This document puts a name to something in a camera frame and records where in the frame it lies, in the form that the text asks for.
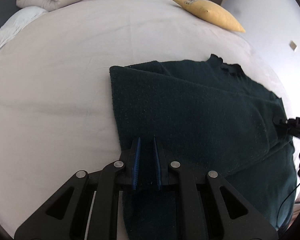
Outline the dark green knit sweater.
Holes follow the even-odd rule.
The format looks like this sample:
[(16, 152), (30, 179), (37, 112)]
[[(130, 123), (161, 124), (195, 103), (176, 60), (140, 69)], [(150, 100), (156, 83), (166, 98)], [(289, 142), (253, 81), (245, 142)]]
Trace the dark green knit sweater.
[(122, 150), (134, 138), (157, 137), (195, 172), (220, 173), (274, 228), (288, 226), (295, 149), (287, 131), (273, 123), (286, 116), (280, 98), (216, 55), (109, 71)]

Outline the white bed sheet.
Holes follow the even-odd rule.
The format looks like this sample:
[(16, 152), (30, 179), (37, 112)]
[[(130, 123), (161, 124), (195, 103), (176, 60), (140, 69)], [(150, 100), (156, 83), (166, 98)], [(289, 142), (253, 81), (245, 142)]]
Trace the white bed sheet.
[(0, 224), (9, 236), (78, 170), (120, 153), (109, 68), (211, 54), (281, 96), (238, 34), (170, 0), (85, 0), (48, 12), (0, 49)]

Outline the yellow pillow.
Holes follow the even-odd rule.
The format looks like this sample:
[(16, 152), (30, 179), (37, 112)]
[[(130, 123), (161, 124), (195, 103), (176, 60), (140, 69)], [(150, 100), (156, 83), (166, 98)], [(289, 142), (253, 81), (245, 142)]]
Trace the yellow pillow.
[(172, 0), (192, 15), (220, 28), (245, 33), (236, 18), (220, 5), (209, 0)]

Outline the wall socket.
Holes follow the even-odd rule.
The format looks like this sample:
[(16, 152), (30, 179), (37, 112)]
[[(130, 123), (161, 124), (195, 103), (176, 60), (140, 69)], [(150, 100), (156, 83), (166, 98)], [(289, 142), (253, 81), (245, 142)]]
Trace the wall socket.
[(293, 51), (295, 51), (296, 48), (297, 48), (297, 45), (296, 45), (296, 43), (295, 43), (294, 41), (290, 41), (289, 46), (290, 46), (290, 48), (291, 48)]

